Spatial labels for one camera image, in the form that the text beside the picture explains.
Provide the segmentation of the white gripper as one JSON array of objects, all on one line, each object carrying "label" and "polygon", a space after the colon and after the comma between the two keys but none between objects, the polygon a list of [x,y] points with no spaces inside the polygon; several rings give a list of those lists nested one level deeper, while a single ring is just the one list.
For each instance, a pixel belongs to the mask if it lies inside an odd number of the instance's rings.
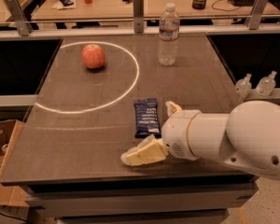
[{"label": "white gripper", "polygon": [[167,101],[165,105],[167,116],[170,118],[161,128],[162,140],[157,139],[153,134],[146,137],[136,147],[132,147],[120,156],[124,164],[141,166],[156,163],[164,161],[169,153],[179,159],[197,160],[189,146],[189,128],[194,118],[201,114],[201,111],[182,110],[179,105],[172,101]]}]

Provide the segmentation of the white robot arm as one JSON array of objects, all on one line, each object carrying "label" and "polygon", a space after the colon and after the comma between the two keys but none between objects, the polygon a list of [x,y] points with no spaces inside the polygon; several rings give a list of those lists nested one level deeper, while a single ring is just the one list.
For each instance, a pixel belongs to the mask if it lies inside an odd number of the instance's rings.
[{"label": "white robot arm", "polygon": [[121,155],[129,166],[207,159],[252,175],[280,179],[280,105],[249,101],[229,114],[185,110],[169,101],[161,138],[150,135]]}]

